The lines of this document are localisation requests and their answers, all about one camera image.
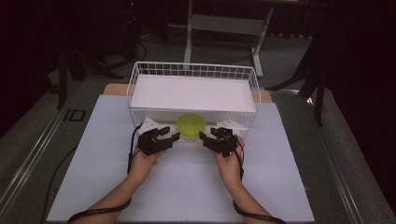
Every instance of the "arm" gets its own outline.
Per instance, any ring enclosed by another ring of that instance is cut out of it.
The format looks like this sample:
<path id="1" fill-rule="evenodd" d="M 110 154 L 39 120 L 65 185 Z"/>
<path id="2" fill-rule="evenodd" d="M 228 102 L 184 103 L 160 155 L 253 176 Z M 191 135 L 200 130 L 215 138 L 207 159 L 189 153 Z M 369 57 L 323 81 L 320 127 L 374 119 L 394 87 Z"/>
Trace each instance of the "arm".
<path id="1" fill-rule="evenodd" d="M 113 190 L 111 190 L 104 198 L 91 206 L 89 210 L 117 207 L 128 202 L 128 200 L 132 198 L 137 189 L 149 176 L 152 166 L 157 163 L 157 159 L 162 154 L 163 152 L 152 154 L 150 156 L 146 156 L 146 154 L 144 154 L 143 152 L 135 154 L 135 156 L 132 158 L 130 173 L 126 176 L 126 178 L 122 182 L 120 182 Z M 119 214 L 120 212 L 115 212 L 82 217 L 75 220 L 73 224 L 114 223 Z"/>
<path id="2" fill-rule="evenodd" d="M 245 146 L 242 138 L 238 138 L 238 147 L 236 151 L 239 155 L 242 154 L 242 148 Z M 233 197 L 235 204 L 243 211 L 253 214 L 260 214 L 264 216 L 271 216 L 271 214 L 265 210 L 248 192 L 245 186 L 242 184 L 240 179 L 240 167 L 236 155 L 232 154 L 227 158 L 223 158 L 219 153 L 213 153 L 219 168 L 219 174 L 221 180 L 228 190 L 230 195 Z M 258 220 L 250 217 L 243 217 L 247 224 L 273 224 L 263 220 Z"/>

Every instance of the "table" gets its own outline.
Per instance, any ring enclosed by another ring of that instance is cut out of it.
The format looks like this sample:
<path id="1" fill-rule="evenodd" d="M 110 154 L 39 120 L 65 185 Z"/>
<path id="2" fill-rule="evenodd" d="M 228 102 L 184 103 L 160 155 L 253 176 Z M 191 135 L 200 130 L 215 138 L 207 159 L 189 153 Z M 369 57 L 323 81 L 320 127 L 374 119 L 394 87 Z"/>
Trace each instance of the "table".
<path id="1" fill-rule="evenodd" d="M 125 92 L 123 88 L 109 85 L 105 94 Z M 270 102 L 268 93 L 262 95 Z M 103 197 L 126 176 L 126 155 L 134 127 L 125 98 L 99 97 L 48 221 L 66 221 Z M 247 136 L 246 148 L 251 149 L 245 155 L 244 184 L 256 199 L 274 216 L 286 221 L 313 221 L 275 104 L 262 103 Z M 233 210 L 232 199 L 220 182 L 209 151 L 200 145 L 175 143 L 160 157 L 160 163 L 119 221 L 224 223 L 241 222 L 242 218 Z"/>

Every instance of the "human hand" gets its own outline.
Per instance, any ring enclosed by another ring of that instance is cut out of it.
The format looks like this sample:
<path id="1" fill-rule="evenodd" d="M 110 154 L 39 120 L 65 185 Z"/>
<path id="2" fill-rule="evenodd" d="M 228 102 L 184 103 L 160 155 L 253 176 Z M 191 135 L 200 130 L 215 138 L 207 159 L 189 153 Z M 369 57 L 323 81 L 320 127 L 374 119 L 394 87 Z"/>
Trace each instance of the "human hand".
<path id="1" fill-rule="evenodd" d="M 145 153 L 140 151 L 138 147 L 136 147 L 134 150 L 134 156 L 131 160 L 131 169 L 127 178 L 132 179 L 139 186 L 142 185 L 149 176 L 152 166 L 158 163 L 157 159 L 163 153 L 164 151 L 161 151 L 147 156 Z"/>
<path id="2" fill-rule="evenodd" d="M 238 146 L 236 147 L 236 152 L 239 158 L 242 160 L 242 152 L 245 146 L 244 141 L 237 134 L 235 135 L 238 139 Z M 218 152 L 213 151 L 213 155 L 218 164 L 219 174 L 225 187 L 228 189 L 230 186 L 241 183 L 241 167 L 239 160 L 237 159 L 235 153 L 231 153 L 230 156 L 224 158 Z"/>

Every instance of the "forearm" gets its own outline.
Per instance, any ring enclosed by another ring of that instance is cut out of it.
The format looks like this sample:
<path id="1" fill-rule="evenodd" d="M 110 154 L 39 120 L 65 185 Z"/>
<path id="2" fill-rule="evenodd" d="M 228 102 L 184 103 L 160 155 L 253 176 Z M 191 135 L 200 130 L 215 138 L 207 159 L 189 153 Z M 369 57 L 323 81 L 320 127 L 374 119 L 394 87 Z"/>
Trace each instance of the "forearm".
<path id="1" fill-rule="evenodd" d="M 88 210 L 117 207 L 128 202 L 139 188 L 140 184 L 131 177 L 125 178 L 113 190 L 111 190 L 104 198 L 91 206 Z M 100 215 L 82 217 L 73 222 L 73 224 L 81 223 L 98 223 L 107 224 L 114 223 L 120 212 L 105 213 Z"/>
<path id="2" fill-rule="evenodd" d="M 271 216 L 271 214 L 265 210 L 248 192 L 242 182 L 235 182 L 234 184 L 228 184 L 226 186 L 227 190 L 230 192 L 233 197 L 233 201 L 235 204 L 242 210 L 251 214 L 258 214 L 263 216 Z M 258 220 L 251 217 L 243 217 L 247 224 L 262 224 L 262 223 L 271 223 L 263 220 Z"/>

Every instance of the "gray floor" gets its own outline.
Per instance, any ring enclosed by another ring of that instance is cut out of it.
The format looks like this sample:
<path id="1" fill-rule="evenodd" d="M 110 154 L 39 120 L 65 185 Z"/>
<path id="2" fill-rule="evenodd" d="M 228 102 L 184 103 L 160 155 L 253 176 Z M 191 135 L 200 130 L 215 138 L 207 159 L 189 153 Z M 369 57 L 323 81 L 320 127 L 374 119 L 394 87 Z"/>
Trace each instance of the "gray floor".
<path id="1" fill-rule="evenodd" d="M 183 61 L 185 33 L 178 29 L 171 33 L 174 35 L 170 36 L 167 43 L 158 41 L 158 37 L 154 35 L 148 35 L 142 40 L 147 48 L 145 61 Z M 191 57 L 193 63 L 252 65 L 248 46 L 255 44 L 255 38 L 246 37 L 238 42 L 219 43 L 208 41 L 210 37 L 205 33 L 195 34 Z M 309 43 L 309 39 L 303 38 L 267 37 L 260 53 L 264 72 L 260 85 L 275 85 L 291 77 Z M 143 48 L 139 48 L 139 52 L 143 55 Z M 128 77 L 131 71 L 132 67 L 126 67 L 118 74 Z M 37 149 L 37 141 L 43 146 L 41 159 L 34 164 L 35 169 L 25 179 L 24 187 L 16 192 L 13 198 L 15 201 L 9 203 L 6 210 L 2 210 L 5 215 L 4 220 L 0 219 L 1 223 L 39 221 L 53 170 L 63 156 L 78 143 L 98 94 L 103 92 L 107 83 L 115 81 L 120 82 L 90 74 L 83 83 L 70 82 L 70 90 L 76 90 L 76 93 L 70 97 L 71 100 L 63 111 L 55 110 L 56 95 L 44 95 L 0 140 L 0 192 L 6 191 L 25 158 L 32 150 Z M 289 88 L 298 90 L 301 85 L 302 82 L 299 82 Z M 332 93 L 325 93 L 323 128 L 315 125 L 311 116 L 312 108 L 298 95 L 287 92 L 273 95 L 307 187 L 306 193 L 314 212 L 315 223 L 396 223 L 394 214 L 375 183 L 353 134 L 332 98 Z M 85 110 L 87 114 L 82 122 L 62 121 L 52 132 L 46 130 L 54 118 L 64 117 L 66 109 Z M 50 139 L 40 139 L 44 131 L 51 133 Z M 70 159 L 64 163 L 55 178 L 48 209 L 62 183 L 69 162 Z"/>

